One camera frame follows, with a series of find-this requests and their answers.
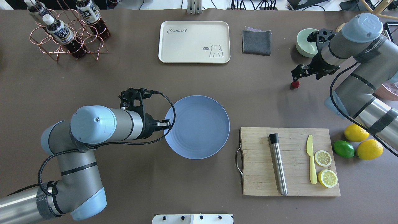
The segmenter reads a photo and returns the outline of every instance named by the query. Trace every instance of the bunny drawing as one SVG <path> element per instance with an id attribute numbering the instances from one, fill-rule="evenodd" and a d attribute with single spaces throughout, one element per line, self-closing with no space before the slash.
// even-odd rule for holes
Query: bunny drawing
<path id="1" fill-rule="evenodd" d="M 220 45 L 211 46 L 210 57 L 224 57 Z"/>

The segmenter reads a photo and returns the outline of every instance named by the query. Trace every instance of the white metal plate with holes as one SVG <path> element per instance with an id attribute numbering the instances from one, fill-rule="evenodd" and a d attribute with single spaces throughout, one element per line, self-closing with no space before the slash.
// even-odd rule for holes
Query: white metal plate with holes
<path id="1" fill-rule="evenodd" d="M 229 27 L 223 21 L 165 21 L 160 26 L 163 63 L 226 63 L 231 58 Z"/>
<path id="2" fill-rule="evenodd" d="M 152 224 L 233 224 L 232 214 L 155 215 Z"/>

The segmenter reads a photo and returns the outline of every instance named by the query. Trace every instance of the wooden cutting board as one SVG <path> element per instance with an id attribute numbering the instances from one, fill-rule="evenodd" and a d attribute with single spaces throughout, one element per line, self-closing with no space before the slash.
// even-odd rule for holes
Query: wooden cutting board
<path id="1" fill-rule="evenodd" d="M 250 128 L 241 127 L 243 154 L 243 194 L 281 196 L 277 189 L 271 157 L 269 134 L 279 134 L 287 196 L 340 196 L 339 184 L 333 188 L 310 182 L 310 159 L 306 153 L 308 135 L 313 135 L 314 153 L 327 151 L 332 157 L 329 167 L 315 163 L 316 173 L 331 169 L 337 175 L 328 129 L 320 128 Z"/>

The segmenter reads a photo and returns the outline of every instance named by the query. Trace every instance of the bottle label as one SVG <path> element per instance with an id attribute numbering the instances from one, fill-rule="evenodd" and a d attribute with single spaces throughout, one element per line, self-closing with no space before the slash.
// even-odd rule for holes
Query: bottle label
<path id="1" fill-rule="evenodd" d="M 86 5 L 85 7 L 76 7 L 76 8 L 80 12 L 84 21 L 87 24 L 93 24 L 97 22 L 100 17 L 100 12 L 96 9 L 95 5 L 92 3 L 91 0 L 88 3 L 88 5 Z"/>
<path id="2" fill-rule="evenodd" d="M 45 4 L 42 3 L 42 8 L 38 11 L 38 12 L 30 12 L 29 14 L 33 17 L 33 19 L 36 20 L 36 22 L 38 22 L 39 24 L 42 24 L 43 26 L 45 25 L 44 21 L 43 21 L 43 16 L 50 14 L 49 10 L 46 8 Z"/>
<path id="3" fill-rule="evenodd" d="M 64 22 L 61 21 L 61 26 L 55 31 L 47 30 L 49 34 L 51 34 L 54 39 L 60 44 L 67 44 L 74 39 L 74 33 L 72 33 L 68 26 L 65 25 Z"/>

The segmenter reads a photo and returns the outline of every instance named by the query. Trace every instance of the bottle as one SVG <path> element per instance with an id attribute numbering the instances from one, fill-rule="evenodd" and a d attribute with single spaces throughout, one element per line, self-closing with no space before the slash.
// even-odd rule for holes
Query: bottle
<path id="1" fill-rule="evenodd" d="M 104 40 L 111 35 L 92 0 L 77 0 L 76 8 L 82 15 L 84 21 L 88 25 L 95 27 L 95 29 L 90 27 L 94 34 L 98 33 Z"/>
<path id="2" fill-rule="evenodd" d="M 46 8 L 45 4 L 37 2 L 36 0 L 23 0 L 27 5 L 29 14 L 33 17 L 38 24 L 45 26 L 43 22 L 44 15 L 51 15 L 50 11 Z"/>
<path id="3" fill-rule="evenodd" d="M 74 33 L 61 20 L 54 19 L 51 15 L 44 15 L 43 21 L 47 24 L 47 33 L 51 34 L 54 39 L 66 47 L 73 57 L 83 57 L 86 53 L 86 47 L 75 40 Z"/>

